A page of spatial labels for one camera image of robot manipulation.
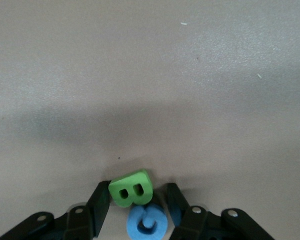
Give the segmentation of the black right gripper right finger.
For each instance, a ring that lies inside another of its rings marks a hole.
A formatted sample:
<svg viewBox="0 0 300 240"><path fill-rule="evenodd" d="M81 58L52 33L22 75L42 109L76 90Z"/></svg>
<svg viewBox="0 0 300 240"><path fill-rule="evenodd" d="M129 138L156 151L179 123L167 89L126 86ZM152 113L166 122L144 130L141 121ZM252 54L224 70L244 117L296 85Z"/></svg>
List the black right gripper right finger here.
<svg viewBox="0 0 300 240"><path fill-rule="evenodd" d="M245 211L227 208L215 215L190 205L176 183L166 185L166 203L174 229L171 240L272 240Z"/></svg>

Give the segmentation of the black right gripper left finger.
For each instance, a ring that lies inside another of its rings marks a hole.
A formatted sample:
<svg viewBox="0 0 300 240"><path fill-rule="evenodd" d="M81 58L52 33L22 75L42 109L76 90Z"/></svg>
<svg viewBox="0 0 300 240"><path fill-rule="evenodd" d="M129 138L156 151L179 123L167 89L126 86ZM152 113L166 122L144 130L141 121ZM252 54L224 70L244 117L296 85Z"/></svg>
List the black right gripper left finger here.
<svg viewBox="0 0 300 240"><path fill-rule="evenodd" d="M92 240L100 234L110 207L108 180L98 183L85 204L72 207L55 218L51 212L36 212L12 229L0 240Z"/></svg>

